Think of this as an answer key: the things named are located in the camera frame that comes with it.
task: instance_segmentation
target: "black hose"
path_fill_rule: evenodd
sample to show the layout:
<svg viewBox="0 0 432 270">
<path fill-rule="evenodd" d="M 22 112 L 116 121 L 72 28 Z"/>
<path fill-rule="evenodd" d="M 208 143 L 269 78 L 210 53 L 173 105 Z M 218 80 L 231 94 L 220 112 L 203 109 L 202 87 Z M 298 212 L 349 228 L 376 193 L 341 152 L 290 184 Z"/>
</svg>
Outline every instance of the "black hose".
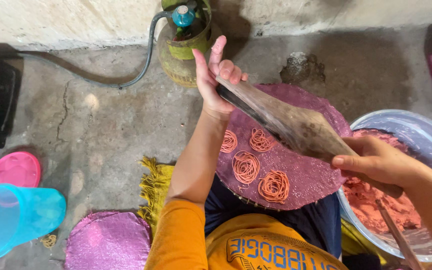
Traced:
<svg viewBox="0 0 432 270">
<path fill-rule="evenodd" d="M 64 69 L 66 69 L 67 71 L 69 71 L 70 73 L 72 73 L 75 77 L 78 77 L 88 83 L 92 83 L 94 85 L 100 86 L 100 87 L 108 87 L 108 88 L 117 88 L 119 90 L 123 89 L 123 87 L 128 87 L 128 86 L 132 86 L 133 84 L 137 83 L 139 80 L 141 80 L 141 78 L 145 75 L 146 71 L 148 70 L 149 67 L 149 63 L 151 62 L 151 54 L 153 53 L 153 40 L 154 40 L 154 35 L 155 35 L 155 28 L 156 28 L 156 23 L 159 21 L 159 19 L 161 18 L 171 18 L 172 12 L 169 11 L 161 11 L 158 12 L 154 17 L 153 20 L 151 21 L 151 26 L 149 27 L 149 40 L 148 40 L 148 58 L 146 59 L 146 64 L 144 65 L 144 67 L 142 68 L 141 72 L 138 74 L 138 76 L 136 76 L 134 79 L 130 80 L 129 82 L 126 83 L 101 83 L 92 79 L 88 79 L 86 77 L 83 77 L 71 70 L 69 70 L 68 68 L 58 64 L 57 62 L 43 57 L 39 54 L 41 54 L 40 52 L 30 52 L 30 51 L 25 51 L 25 52 L 19 52 L 17 53 L 18 56 L 20 57 L 31 57 L 31 58 L 37 58 L 37 59 L 41 59 L 44 60 L 46 62 L 55 64 L 59 67 L 62 67 Z"/>
</svg>

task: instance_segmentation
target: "orange shirt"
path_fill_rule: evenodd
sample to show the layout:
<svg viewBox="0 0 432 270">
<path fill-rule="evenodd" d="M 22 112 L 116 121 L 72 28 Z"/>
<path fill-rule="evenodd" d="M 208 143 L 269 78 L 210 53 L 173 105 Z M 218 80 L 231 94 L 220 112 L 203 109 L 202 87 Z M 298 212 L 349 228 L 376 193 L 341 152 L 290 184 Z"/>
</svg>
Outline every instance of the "orange shirt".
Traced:
<svg viewBox="0 0 432 270">
<path fill-rule="evenodd" d="M 347 270 L 333 255 L 267 215 L 221 224 L 205 239 L 205 214 L 194 203 L 171 201 L 161 211 L 147 270 Z"/>
</svg>

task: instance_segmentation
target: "orange noodle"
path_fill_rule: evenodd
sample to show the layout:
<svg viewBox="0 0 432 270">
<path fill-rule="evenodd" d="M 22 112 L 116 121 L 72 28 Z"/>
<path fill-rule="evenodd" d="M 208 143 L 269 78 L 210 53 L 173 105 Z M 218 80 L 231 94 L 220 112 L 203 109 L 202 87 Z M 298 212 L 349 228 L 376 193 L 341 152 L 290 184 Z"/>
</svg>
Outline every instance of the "orange noodle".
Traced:
<svg viewBox="0 0 432 270">
<path fill-rule="evenodd" d="M 277 144 L 277 141 L 273 137 L 266 138 L 265 133 L 261 129 L 253 128 L 251 130 L 249 145 L 251 145 L 252 149 L 258 152 L 266 152 L 273 148 L 275 144 Z"/>
<path fill-rule="evenodd" d="M 234 176 L 243 184 L 249 184 L 256 179 L 259 167 L 258 158 L 249 152 L 239 151 L 233 156 Z"/>
<path fill-rule="evenodd" d="M 268 202 L 284 204 L 290 192 L 290 182 L 286 174 L 279 170 L 271 170 L 258 185 L 259 194 Z"/>
<path fill-rule="evenodd" d="M 221 152 L 231 153 L 236 149 L 237 145 L 238 139 L 236 138 L 236 134 L 231 130 L 226 130 L 226 132 L 224 132 L 223 144 L 221 145 Z"/>
</svg>

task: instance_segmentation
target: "blue regulator knob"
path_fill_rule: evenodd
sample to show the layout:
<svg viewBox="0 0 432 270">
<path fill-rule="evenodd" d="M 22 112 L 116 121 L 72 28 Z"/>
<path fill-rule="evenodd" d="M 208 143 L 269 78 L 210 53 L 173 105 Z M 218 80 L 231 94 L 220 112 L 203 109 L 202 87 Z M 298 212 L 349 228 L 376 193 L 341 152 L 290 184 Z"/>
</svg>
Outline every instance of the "blue regulator knob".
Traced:
<svg viewBox="0 0 432 270">
<path fill-rule="evenodd" d="M 171 15 L 174 23 L 178 27 L 188 27 L 195 19 L 195 11 L 187 6 L 178 6 Z"/>
</svg>

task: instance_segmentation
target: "pink plastic lid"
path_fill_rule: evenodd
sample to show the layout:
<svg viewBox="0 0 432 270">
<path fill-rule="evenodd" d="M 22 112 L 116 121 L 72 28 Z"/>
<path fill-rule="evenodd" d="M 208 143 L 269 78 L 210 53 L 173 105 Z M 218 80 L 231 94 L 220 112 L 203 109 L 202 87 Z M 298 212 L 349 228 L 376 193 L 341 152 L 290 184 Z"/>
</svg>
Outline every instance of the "pink plastic lid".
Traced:
<svg viewBox="0 0 432 270">
<path fill-rule="evenodd" d="M 28 152 L 14 152 L 0 159 L 0 184 L 37 187 L 40 176 L 38 159 Z"/>
</svg>

